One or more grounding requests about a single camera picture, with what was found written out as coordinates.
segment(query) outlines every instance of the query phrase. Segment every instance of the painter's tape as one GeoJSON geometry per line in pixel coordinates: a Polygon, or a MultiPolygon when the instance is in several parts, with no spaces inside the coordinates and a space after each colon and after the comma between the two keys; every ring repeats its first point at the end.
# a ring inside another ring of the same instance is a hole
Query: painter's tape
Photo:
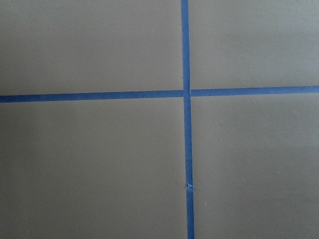
{"type": "Polygon", "coordinates": [[[275,95],[275,94],[302,94],[302,93],[319,93],[319,86],[288,86],[288,87],[190,90],[190,95],[192,97],[275,95]]]}
{"type": "Polygon", "coordinates": [[[0,96],[0,103],[183,97],[182,90],[0,96]]]}
{"type": "Polygon", "coordinates": [[[193,198],[193,160],[191,141],[191,104],[190,104],[190,63],[189,63],[189,26],[188,0],[181,0],[182,57],[183,57],[183,94],[184,94],[184,135],[186,165],[186,207],[187,238],[194,239],[194,198],[193,198]]]}

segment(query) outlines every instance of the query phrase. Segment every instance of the blue tape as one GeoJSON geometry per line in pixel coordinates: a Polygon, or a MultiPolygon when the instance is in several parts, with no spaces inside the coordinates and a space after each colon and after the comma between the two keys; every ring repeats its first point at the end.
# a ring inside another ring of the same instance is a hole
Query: blue tape
{"type": "Polygon", "coordinates": [[[0,103],[183,97],[182,90],[0,96],[0,103]]]}
{"type": "Polygon", "coordinates": [[[275,95],[275,94],[301,94],[301,93],[319,93],[319,86],[288,86],[288,87],[190,90],[190,95],[192,97],[275,95]]]}
{"type": "Polygon", "coordinates": [[[182,52],[183,52],[183,93],[184,93],[184,135],[186,166],[186,208],[187,238],[194,239],[194,197],[193,197],[193,160],[191,141],[191,104],[190,104],[190,63],[189,63],[189,26],[188,0],[181,0],[182,52]]]}

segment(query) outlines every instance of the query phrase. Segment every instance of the gray panel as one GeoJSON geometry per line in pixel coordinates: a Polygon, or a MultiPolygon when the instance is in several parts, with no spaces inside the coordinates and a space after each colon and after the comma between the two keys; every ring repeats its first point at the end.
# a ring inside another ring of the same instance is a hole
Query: gray panel
{"type": "Polygon", "coordinates": [[[0,95],[182,89],[179,0],[5,0],[0,95]]]}
{"type": "Polygon", "coordinates": [[[186,238],[182,99],[0,105],[0,238],[186,238]]]}
{"type": "Polygon", "coordinates": [[[192,106],[196,238],[319,238],[319,95],[192,106]]]}
{"type": "Polygon", "coordinates": [[[319,84],[319,0],[191,0],[193,89],[319,84]]]}

